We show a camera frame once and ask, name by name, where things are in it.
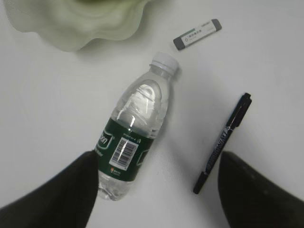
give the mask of eraser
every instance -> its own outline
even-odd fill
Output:
[[[173,43],[178,50],[185,49],[186,47],[190,46],[191,44],[203,39],[212,33],[215,33],[222,29],[219,20],[212,19],[207,23],[197,26],[194,29],[182,34],[181,36],[175,38]]]

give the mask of water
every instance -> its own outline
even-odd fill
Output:
[[[143,140],[145,138],[150,141],[155,139],[167,113],[170,93],[169,80],[171,76],[172,72],[170,74],[161,67],[151,65],[150,71],[137,79],[125,91],[117,103],[111,119],[130,132],[142,136]],[[125,165],[125,160],[128,160],[124,158],[122,152],[118,153],[116,157],[122,159],[123,163],[119,163],[122,167]],[[121,169],[115,168],[115,170],[117,170],[117,172],[123,172]],[[110,176],[108,175],[109,173],[106,174],[101,170],[98,172],[98,195],[103,199],[120,200],[132,186],[133,181],[118,180],[113,177],[112,174],[112,176]]]

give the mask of barcode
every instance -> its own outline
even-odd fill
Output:
[[[126,171],[137,150],[137,147],[138,144],[130,142],[125,138],[121,138],[112,158],[110,159],[110,165]]]

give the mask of clear plastic bottle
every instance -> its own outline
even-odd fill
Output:
[[[120,200],[128,192],[166,116],[178,62],[157,53],[150,66],[120,98],[95,147],[103,199]]]

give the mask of pen clip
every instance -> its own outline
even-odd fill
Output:
[[[227,126],[230,126],[230,128],[233,130],[236,127],[239,127],[241,124],[252,100],[250,99],[250,94],[245,93],[240,101],[238,102],[235,110],[233,111],[230,119],[227,122]]]

